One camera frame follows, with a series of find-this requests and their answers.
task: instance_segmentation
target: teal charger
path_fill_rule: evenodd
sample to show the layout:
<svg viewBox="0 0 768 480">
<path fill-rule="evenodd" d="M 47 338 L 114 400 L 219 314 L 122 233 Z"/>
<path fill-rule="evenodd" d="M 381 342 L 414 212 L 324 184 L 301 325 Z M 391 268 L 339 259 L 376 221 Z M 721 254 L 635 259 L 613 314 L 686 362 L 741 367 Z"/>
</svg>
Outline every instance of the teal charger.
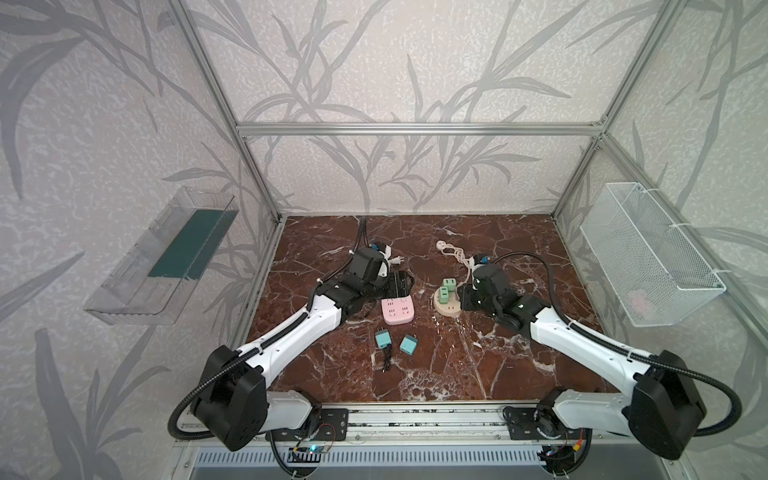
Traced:
<svg viewBox="0 0 768 480">
<path fill-rule="evenodd" d="M 392 345 L 392 338 L 389 336 L 389 332 L 386 330 L 380 330 L 376 332 L 375 337 L 376 345 L 379 346 L 380 349 L 383 349 L 388 345 Z"/>
<path fill-rule="evenodd" d="M 419 341 L 417 339 L 410 335 L 406 335 L 403 337 L 402 342 L 400 343 L 400 349 L 409 355 L 413 355 L 413 351 L 416 349 L 416 345 L 418 343 Z"/>
</svg>

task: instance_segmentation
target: pink power strip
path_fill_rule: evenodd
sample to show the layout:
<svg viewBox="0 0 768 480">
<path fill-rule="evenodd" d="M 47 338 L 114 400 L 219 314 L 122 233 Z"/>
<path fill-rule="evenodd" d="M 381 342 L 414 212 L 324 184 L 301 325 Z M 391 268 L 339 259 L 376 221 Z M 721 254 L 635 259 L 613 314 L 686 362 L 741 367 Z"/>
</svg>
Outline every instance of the pink power strip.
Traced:
<svg viewBox="0 0 768 480">
<path fill-rule="evenodd" d="M 384 321 L 387 325 L 400 325 L 413 320 L 413 299 L 410 295 L 403 298 L 382 300 Z"/>
</svg>

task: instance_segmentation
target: white power cord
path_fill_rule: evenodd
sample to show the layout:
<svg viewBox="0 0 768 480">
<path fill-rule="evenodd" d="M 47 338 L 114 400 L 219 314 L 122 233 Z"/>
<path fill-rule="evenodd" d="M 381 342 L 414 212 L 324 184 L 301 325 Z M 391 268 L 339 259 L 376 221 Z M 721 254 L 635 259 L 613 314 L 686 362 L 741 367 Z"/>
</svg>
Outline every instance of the white power cord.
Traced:
<svg viewBox="0 0 768 480">
<path fill-rule="evenodd" d="M 442 254 L 445 255 L 446 257 L 454 257 L 454 258 L 457 259 L 457 261 L 461 265 L 467 267 L 467 277 L 464 279 L 463 282 L 461 282 L 457 286 L 461 286 L 461 285 L 464 285 L 465 283 L 467 283 L 469 281 L 469 276 L 472 275 L 472 267 L 475 266 L 475 261 L 471 257 L 470 258 L 465 257 L 463 249 L 458 248 L 458 247 L 454 247 L 450 243 L 446 243 L 443 240 L 438 240 L 437 244 L 435 245 L 435 247 L 437 247 L 437 249 L 440 250 L 442 252 Z"/>
</svg>

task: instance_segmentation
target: green mat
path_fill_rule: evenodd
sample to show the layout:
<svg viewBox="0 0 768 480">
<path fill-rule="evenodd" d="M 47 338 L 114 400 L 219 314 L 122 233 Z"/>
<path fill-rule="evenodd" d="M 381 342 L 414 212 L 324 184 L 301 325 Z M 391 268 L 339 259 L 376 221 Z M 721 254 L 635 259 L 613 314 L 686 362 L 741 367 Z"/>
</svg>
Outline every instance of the green mat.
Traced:
<svg viewBox="0 0 768 480">
<path fill-rule="evenodd" d="M 196 210 L 149 276 L 199 280 L 236 215 L 236 210 Z"/>
</svg>

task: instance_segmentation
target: wire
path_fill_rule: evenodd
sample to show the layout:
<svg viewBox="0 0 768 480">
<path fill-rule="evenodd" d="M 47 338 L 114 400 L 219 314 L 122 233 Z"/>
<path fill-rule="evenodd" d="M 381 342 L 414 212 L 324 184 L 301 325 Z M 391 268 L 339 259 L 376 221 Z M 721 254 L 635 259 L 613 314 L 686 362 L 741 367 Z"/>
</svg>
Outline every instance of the wire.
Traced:
<svg viewBox="0 0 768 480">
<path fill-rule="evenodd" d="M 333 425 L 331 425 L 330 423 L 321 423 L 321 424 L 320 424 L 320 427 L 322 427 L 323 425 L 328 425 L 328 426 L 331 428 L 331 430 L 333 430 L 333 440 L 331 440 L 331 446 L 330 446 L 330 447 L 328 447 L 328 449 L 327 449 L 327 450 L 325 450 L 325 449 L 323 450 L 323 453 L 327 453 L 327 452 L 330 452 L 330 451 L 331 451 L 331 449 L 333 448 L 333 443 L 335 443 L 335 442 L 336 442 L 336 427 L 334 427 L 334 426 L 333 426 Z"/>
<path fill-rule="evenodd" d="M 368 241 L 368 224 L 367 224 L 368 217 L 364 217 L 364 219 L 365 219 L 365 221 L 362 223 L 363 226 L 364 226 L 363 230 L 362 230 L 362 245 L 364 247 L 370 247 L 371 244 Z"/>
<path fill-rule="evenodd" d="M 363 217 L 360 219 L 360 222 L 357 226 L 357 236 L 355 237 L 355 244 L 352 247 L 352 251 L 349 252 L 349 257 L 344 261 L 342 266 L 334 270 L 333 272 L 326 273 L 322 278 L 317 279 L 317 283 L 312 287 L 310 290 L 310 294 L 306 298 L 306 311 L 309 312 L 312 309 L 312 305 L 315 302 L 315 293 L 317 292 L 317 289 L 320 287 L 320 285 L 323 285 L 328 280 L 332 279 L 336 275 L 339 274 L 342 270 L 347 268 L 349 264 L 352 262 L 352 258 L 355 256 L 355 252 L 357 251 L 358 247 L 360 246 L 360 241 L 365 237 L 364 240 L 366 242 L 366 247 L 368 246 L 368 217 Z"/>
<path fill-rule="evenodd" d="M 382 351 L 384 352 L 384 368 L 382 369 L 382 373 L 384 373 L 392 366 L 392 344 L 390 343 L 385 346 Z"/>
<path fill-rule="evenodd" d="M 498 263 L 503 259 L 512 257 L 514 255 L 526 255 L 528 257 L 533 257 L 544 264 L 544 266 L 547 269 L 547 287 L 549 288 L 549 301 L 552 304 L 552 308 L 558 314 L 558 316 L 564 322 L 567 322 L 567 319 L 569 317 L 562 312 L 560 308 L 560 302 L 558 301 L 557 293 L 554 291 L 554 274 L 552 273 L 552 267 L 549 265 L 549 263 L 547 263 L 547 261 L 541 258 L 539 255 L 535 253 L 530 253 L 530 252 L 505 253 L 504 255 L 494 260 L 493 263 Z M 613 343 L 608 342 L 600 338 L 599 336 L 593 335 L 592 333 L 588 332 L 585 329 L 582 329 L 580 324 L 575 320 L 570 322 L 570 324 L 568 325 L 568 328 L 574 330 L 576 333 L 582 335 L 583 337 L 597 343 L 598 345 L 611 350 L 612 352 L 616 352 L 621 356 L 626 356 L 628 359 L 637 360 L 638 362 L 646 363 L 658 369 L 665 369 L 668 372 L 677 373 L 678 375 L 686 376 L 690 379 L 704 382 L 720 390 L 722 393 L 724 393 L 730 400 L 730 411 L 728 412 L 728 415 L 726 415 L 724 419 L 720 420 L 718 423 L 714 425 L 704 427 L 702 429 L 697 429 L 696 432 L 694 433 L 694 437 L 704 437 L 708 435 L 714 435 L 716 433 L 720 433 L 725 430 L 728 430 L 730 427 L 736 424 L 736 422 L 741 417 L 741 412 L 742 412 L 741 399 L 736 394 L 736 392 L 733 391 L 733 389 L 731 389 L 725 383 L 722 383 L 720 380 L 704 375 L 703 373 L 680 368 L 679 366 L 671 365 L 666 362 L 660 362 L 659 360 L 652 359 L 652 358 L 640 355 L 638 353 L 630 352 L 627 349 L 623 349 L 618 345 L 614 345 Z M 588 449 L 588 446 L 586 445 L 584 449 L 585 450 L 584 453 L 586 453 L 587 449 Z"/>
<path fill-rule="evenodd" d="M 454 247 L 450 243 L 446 243 L 443 240 L 438 240 L 438 242 L 435 245 L 435 247 L 437 247 L 437 249 L 440 250 L 442 252 L 442 254 L 445 255 L 446 257 L 454 257 L 454 258 L 457 259 L 457 261 L 461 265 L 467 267 L 467 277 L 464 279 L 463 282 L 461 282 L 457 286 L 461 286 L 461 285 L 464 285 L 465 283 L 467 283 L 469 281 L 469 276 L 472 275 L 472 267 L 470 266 L 469 258 L 464 256 L 464 250 L 461 249 L 461 248 L 458 248 L 458 247 Z M 449 249 L 451 249 L 453 251 L 452 252 L 446 252 L 445 251 L 446 248 L 449 248 Z"/>
<path fill-rule="evenodd" d="M 173 410 L 173 412 L 170 414 L 170 417 L 168 418 L 167 428 L 170 436 L 178 440 L 202 440 L 202 439 L 213 438 L 214 434 L 210 430 L 204 430 L 202 432 L 185 432 L 184 430 L 180 429 L 178 427 L 179 417 L 184 412 L 184 409 L 187 408 L 192 403 L 192 401 L 203 392 L 203 390 L 213 385 L 218 379 L 225 376 L 227 373 L 235 370 L 235 368 L 237 368 L 238 366 L 243 365 L 249 358 L 251 358 L 252 356 L 255 356 L 260 351 L 261 349 L 255 348 L 250 350 L 245 355 L 237 357 L 237 359 L 233 361 L 230 365 L 219 370 L 218 373 L 214 373 L 212 376 L 208 377 L 203 382 L 200 382 L 200 385 L 198 385 L 191 392 L 189 392 L 187 396 L 185 396 L 181 400 L 181 402 L 179 402 L 179 404 L 176 406 L 176 408 Z"/>
<path fill-rule="evenodd" d="M 317 470 L 317 467 L 312 468 L 312 470 L 307 472 L 307 473 L 301 474 L 301 473 L 299 473 L 299 469 L 298 468 L 294 468 L 293 470 L 291 470 L 290 467 L 288 465 L 286 465 L 285 461 L 283 460 L 283 457 L 277 451 L 277 444 L 275 443 L 274 432 L 275 432 L 275 430 L 270 430 L 266 434 L 266 436 L 269 437 L 270 448 L 272 449 L 272 455 L 274 455 L 275 460 L 277 461 L 277 464 L 280 467 L 280 469 L 283 470 L 288 475 L 290 475 L 291 478 L 307 478 L 310 475 L 312 475 Z"/>
</svg>

